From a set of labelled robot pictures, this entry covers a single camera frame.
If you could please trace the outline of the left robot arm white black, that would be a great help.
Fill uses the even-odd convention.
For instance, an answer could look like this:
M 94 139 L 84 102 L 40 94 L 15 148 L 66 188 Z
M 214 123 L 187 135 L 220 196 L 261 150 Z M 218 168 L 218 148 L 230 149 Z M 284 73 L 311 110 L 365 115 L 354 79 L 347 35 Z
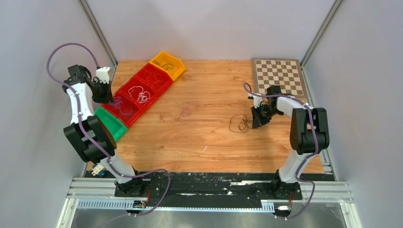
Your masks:
M 98 68 L 96 76 L 82 65 L 68 68 L 69 78 L 62 86 L 68 94 L 72 108 L 69 126 L 64 135 L 84 162 L 93 163 L 93 175 L 104 170 L 115 177 L 115 185 L 134 197 L 143 195 L 145 183 L 138 178 L 138 172 L 118 155 L 113 135 L 95 114 L 93 103 L 114 102 L 109 79 L 109 67 Z

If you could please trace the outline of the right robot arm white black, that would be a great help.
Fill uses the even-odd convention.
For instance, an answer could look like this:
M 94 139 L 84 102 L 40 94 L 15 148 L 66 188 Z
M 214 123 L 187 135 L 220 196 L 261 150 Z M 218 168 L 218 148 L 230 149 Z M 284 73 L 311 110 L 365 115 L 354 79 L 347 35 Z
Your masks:
M 291 118 L 289 141 L 292 150 L 276 171 L 270 187 L 275 197 L 284 198 L 290 191 L 296 191 L 306 165 L 330 144 L 326 109 L 312 107 L 291 94 L 284 94 L 278 85 L 270 86 L 264 95 L 252 92 L 248 83 L 243 87 L 248 98 L 253 100 L 252 128 L 268 124 L 275 115 L 286 114 Z

